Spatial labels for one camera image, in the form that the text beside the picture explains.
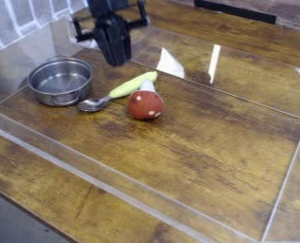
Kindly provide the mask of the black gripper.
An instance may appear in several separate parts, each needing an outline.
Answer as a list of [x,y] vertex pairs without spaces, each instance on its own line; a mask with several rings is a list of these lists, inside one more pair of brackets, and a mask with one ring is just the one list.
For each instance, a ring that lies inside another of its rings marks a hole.
[[[144,10],[144,0],[87,0],[89,15],[87,17],[73,17],[70,24],[76,32],[76,41],[83,42],[93,39],[107,63],[111,66],[123,65],[131,58],[131,38],[129,30],[148,25],[149,20]],[[127,21],[115,13],[129,7],[137,7],[139,18],[127,23]],[[92,34],[89,31],[81,32],[80,22],[92,19],[95,28]]]

